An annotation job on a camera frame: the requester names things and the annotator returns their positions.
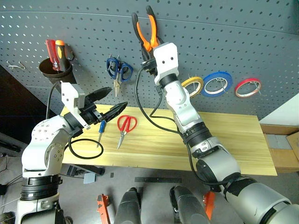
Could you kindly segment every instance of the orange tool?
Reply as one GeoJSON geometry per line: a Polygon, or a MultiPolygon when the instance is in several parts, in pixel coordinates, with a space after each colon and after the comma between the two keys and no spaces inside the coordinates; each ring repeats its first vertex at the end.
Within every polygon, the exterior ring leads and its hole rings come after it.
{"type": "Polygon", "coordinates": [[[204,195],[205,212],[208,218],[211,220],[214,209],[215,193],[209,191],[204,195]]]}
{"type": "Polygon", "coordinates": [[[108,196],[104,194],[98,195],[97,201],[97,211],[100,213],[102,224],[110,224],[109,214],[107,210],[107,206],[109,205],[108,196]]]}
{"type": "Polygon", "coordinates": [[[137,38],[139,39],[140,44],[143,49],[142,56],[144,56],[144,55],[146,56],[146,58],[144,58],[145,61],[149,60],[150,56],[153,56],[152,55],[153,48],[155,48],[159,45],[157,39],[159,39],[160,43],[163,42],[161,40],[161,38],[158,37],[157,20],[156,20],[154,12],[150,6],[146,6],[146,13],[149,17],[150,25],[151,25],[150,43],[144,38],[144,36],[141,32],[137,14],[132,13],[133,28],[134,28],[135,34],[136,34],[137,38]]]}

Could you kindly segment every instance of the blue scissors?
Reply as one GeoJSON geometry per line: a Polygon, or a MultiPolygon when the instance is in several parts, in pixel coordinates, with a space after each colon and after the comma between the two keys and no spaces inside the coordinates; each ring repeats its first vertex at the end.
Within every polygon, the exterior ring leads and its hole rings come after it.
{"type": "Polygon", "coordinates": [[[114,93],[115,97],[117,97],[121,83],[129,81],[133,74],[133,68],[131,65],[119,61],[115,57],[110,57],[106,62],[107,72],[109,76],[114,79],[114,93]]]}

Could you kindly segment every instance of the screwdriver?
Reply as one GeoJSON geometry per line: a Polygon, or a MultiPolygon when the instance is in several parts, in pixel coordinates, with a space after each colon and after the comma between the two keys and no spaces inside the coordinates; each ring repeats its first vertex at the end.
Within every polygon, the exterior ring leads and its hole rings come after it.
{"type": "Polygon", "coordinates": [[[103,134],[103,132],[104,132],[104,130],[105,130],[105,126],[106,126],[106,121],[105,121],[105,120],[102,120],[101,125],[100,125],[100,128],[99,128],[99,133],[100,133],[100,135],[99,135],[99,140],[98,140],[98,142],[100,142],[100,140],[101,140],[102,134],[103,134]]]}
{"type": "Polygon", "coordinates": [[[53,64],[53,70],[60,71],[58,57],[56,55],[55,49],[55,41],[54,40],[46,40],[47,50],[49,53],[50,61],[53,64]]]}
{"type": "Polygon", "coordinates": [[[58,56],[58,60],[59,60],[59,64],[60,64],[60,70],[66,71],[70,67],[70,62],[66,58],[66,55],[65,55],[64,41],[57,40],[57,41],[55,41],[55,44],[56,44],[56,52],[57,52],[57,56],[58,56]]]}

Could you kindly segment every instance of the scissors blade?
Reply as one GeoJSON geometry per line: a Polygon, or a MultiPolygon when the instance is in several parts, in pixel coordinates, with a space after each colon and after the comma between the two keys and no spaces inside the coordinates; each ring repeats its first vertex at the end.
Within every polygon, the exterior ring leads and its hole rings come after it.
{"type": "Polygon", "coordinates": [[[113,84],[114,84],[115,97],[117,97],[118,93],[120,92],[120,83],[118,82],[118,76],[114,80],[113,84]]]}
{"type": "Polygon", "coordinates": [[[121,143],[122,143],[124,137],[125,137],[125,135],[123,133],[121,133],[121,138],[120,138],[120,141],[118,142],[117,150],[120,148],[121,143]]]}

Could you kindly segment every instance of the yellow tape roll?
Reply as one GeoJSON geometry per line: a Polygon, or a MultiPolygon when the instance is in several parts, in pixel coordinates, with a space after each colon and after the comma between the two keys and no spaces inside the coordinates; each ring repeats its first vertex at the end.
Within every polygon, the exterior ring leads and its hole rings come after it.
{"type": "Polygon", "coordinates": [[[186,88],[186,86],[193,84],[193,83],[198,83],[198,86],[195,91],[190,93],[190,97],[195,97],[199,92],[201,91],[202,87],[204,86],[204,80],[202,80],[201,77],[191,77],[185,81],[182,82],[182,86],[186,88]]]}

